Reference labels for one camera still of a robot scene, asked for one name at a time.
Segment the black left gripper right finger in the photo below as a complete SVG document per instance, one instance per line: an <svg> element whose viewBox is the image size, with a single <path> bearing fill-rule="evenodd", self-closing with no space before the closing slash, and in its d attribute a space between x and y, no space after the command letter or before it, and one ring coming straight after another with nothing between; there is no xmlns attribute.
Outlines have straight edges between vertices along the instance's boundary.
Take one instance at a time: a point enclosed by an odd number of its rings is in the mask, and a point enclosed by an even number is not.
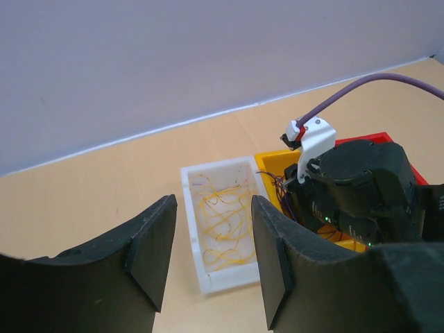
<svg viewBox="0 0 444 333"><path fill-rule="evenodd" d="M273 332L442 332L443 245L389 244L364 253L251 203L268 329Z"/></svg>

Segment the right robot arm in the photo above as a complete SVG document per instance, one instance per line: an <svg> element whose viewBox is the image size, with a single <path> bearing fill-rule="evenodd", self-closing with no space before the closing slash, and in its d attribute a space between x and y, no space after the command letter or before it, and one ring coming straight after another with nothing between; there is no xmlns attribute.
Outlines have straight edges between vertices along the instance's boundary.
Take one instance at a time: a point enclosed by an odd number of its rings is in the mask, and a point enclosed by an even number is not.
<svg viewBox="0 0 444 333"><path fill-rule="evenodd" d="M296 221L320 234L324 226L371 247L443 241L443 186L422 185L395 142L356 139L284 171Z"/></svg>

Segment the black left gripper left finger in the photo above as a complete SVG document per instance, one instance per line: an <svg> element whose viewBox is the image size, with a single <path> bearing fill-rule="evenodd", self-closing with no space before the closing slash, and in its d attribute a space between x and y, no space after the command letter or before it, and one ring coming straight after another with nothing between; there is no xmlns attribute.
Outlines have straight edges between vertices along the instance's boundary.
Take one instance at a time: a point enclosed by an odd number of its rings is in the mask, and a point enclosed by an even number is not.
<svg viewBox="0 0 444 333"><path fill-rule="evenodd" d="M1 256L2 332L151 332L167 282L177 201L55 257Z"/></svg>

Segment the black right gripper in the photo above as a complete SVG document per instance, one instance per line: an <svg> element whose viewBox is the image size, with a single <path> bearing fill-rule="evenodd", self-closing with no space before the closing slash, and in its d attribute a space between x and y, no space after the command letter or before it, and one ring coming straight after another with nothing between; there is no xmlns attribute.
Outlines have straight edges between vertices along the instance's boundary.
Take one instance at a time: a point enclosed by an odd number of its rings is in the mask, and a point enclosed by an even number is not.
<svg viewBox="0 0 444 333"><path fill-rule="evenodd" d="M334 181L341 179L341 167L313 162L309 164L309 173L300 178L298 165L292 164L284 170L284 176L297 222L319 235L341 233L341 206L332 189Z"/></svg>

